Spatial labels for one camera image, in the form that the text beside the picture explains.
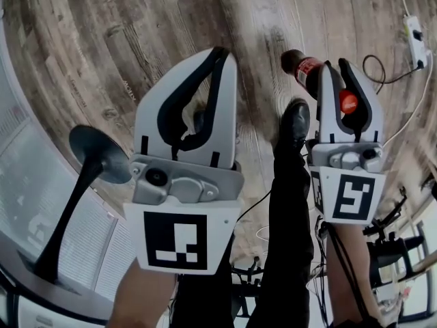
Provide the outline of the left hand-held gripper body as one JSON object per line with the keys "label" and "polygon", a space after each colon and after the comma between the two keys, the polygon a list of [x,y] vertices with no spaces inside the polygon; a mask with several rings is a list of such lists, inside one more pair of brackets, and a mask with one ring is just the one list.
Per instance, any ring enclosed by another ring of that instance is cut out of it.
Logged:
{"label": "left hand-held gripper body", "polygon": [[135,154],[124,215],[142,269],[214,275],[242,210],[239,167],[207,167]]}

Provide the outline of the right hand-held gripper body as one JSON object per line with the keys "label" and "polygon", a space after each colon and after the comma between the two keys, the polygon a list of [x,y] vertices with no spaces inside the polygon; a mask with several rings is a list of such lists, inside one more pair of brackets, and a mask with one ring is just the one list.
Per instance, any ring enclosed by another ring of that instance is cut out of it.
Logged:
{"label": "right hand-held gripper body", "polygon": [[328,223],[368,226],[382,197],[380,143],[306,143],[315,208]]}

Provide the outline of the dark cola bottle red cap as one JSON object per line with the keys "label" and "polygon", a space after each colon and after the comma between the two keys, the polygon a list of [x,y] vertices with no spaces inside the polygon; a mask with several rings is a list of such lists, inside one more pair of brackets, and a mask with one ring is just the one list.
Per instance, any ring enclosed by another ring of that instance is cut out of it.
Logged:
{"label": "dark cola bottle red cap", "polygon": [[[314,100],[318,99],[318,78],[323,65],[322,61],[306,56],[297,49],[281,55],[283,71],[292,75]],[[339,90],[339,105],[344,114],[352,114],[358,106],[357,97],[342,85]]]}

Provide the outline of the person's left forearm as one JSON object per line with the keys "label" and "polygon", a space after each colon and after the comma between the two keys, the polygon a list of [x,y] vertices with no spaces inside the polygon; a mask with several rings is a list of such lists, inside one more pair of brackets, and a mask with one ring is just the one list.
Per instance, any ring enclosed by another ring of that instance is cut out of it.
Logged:
{"label": "person's left forearm", "polygon": [[156,328],[176,286],[177,276],[142,269],[133,260],[116,291],[105,328]]}

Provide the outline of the person's right forearm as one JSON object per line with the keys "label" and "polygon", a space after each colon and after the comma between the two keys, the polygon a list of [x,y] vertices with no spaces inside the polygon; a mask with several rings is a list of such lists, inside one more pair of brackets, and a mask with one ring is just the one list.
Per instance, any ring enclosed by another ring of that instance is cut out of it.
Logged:
{"label": "person's right forearm", "polygon": [[333,327],[367,327],[361,310],[366,309],[370,323],[380,328],[382,316],[373,295],[369,280],[369,250],[360,225],[335,224],[338,239],[344,245],[340,249],[345,266],[335,251],[331,237],[326,245],[328,292],[333,312]]}

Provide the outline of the person's black right shoe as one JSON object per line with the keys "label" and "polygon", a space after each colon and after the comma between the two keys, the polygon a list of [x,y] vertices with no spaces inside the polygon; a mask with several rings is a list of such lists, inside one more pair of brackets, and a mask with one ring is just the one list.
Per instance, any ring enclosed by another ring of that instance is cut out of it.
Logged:
{"label": "person's black right shoe", "polygon": [[279,132],[274,151],[287,148],[300,153],[310,129],[310,108],[302,98],[291,100],[279,121]]}

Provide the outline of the round black marble table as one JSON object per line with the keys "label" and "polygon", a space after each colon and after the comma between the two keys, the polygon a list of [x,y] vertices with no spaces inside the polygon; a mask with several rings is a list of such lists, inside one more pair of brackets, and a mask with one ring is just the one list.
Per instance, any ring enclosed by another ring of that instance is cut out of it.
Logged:
{"label": "round black marble table", "polygon": [[66,228],[83,194],[97,178],[119,185],[130,181],[128,157],[108,135],[90,126],[74,127],[69,142],[82,168],[59,222],[35,262],[0,235],[0,284],[12,300],[10,309],[17,309],[23,297],[49,312],[104,326],[111,315],[111,302],[82,286],[59,280],[59,255]]}

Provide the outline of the person's black trousers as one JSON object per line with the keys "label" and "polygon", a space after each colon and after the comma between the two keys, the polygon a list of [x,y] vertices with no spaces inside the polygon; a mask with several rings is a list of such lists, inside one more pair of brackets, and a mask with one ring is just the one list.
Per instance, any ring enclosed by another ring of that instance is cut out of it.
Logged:
{"label": "person's black trousers", "polygon": [[[307,328],[313,260],[307,196],[310,177],[301,140],[280,139],[274,149],[269,244],[260,294],[246,328]],[[227,249],[215,275],[183,275],[169,328],[234,328]]]}

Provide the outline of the black metal stand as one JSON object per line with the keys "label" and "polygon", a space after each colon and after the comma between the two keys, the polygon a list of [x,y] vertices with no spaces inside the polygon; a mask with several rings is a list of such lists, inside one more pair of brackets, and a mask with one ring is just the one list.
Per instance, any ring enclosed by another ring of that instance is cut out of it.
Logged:
{"label": "black metal stand", "polygon": [[[408,200],[408,194],[405,186],[399,188],[401,200],[395,203],[395,206],[391,212],[386,214],[382,219],[373,218],[371,223],[364,228],[363,235],[371,237],[378,235],[375,241],[368,242],[367,246],[370,255],[370,270],[369,279],[371,288],[376,290],[385,286],[382,281],[380,269],[390,267],[396,264],[399,260],[404,261],[404,271],[397,275],[392,275],[392,280],[389,284],[395,282],[407,282],[414,279],[423,273],[429,271],[429,269],[437,264],[437,251],[429,254],[426,247],[425,235],[423,230],[423,212],[419,211],[414,215],[403,213],[402,208]],[[412,229],[413,236],[404,238],[400,236],[397,231],[387,233],[386,229],[394,225],[395,222],[401,217],[406,216],[408,225]],[[424,258],[422,258],[416,265],[413,265],[409,251],[418,248],[423,249]]]}

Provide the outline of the white power strip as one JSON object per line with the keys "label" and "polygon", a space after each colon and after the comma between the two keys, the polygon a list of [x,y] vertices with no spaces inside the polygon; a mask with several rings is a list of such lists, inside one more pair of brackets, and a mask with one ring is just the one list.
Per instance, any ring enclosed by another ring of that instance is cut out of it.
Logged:
{"label": "white power strip", "polygon": [[428,65],[429,49],[425,45],[425,37],[416,16],[405,16],[404,27],[410,47],[412,64],[415,69],[424,69]]}

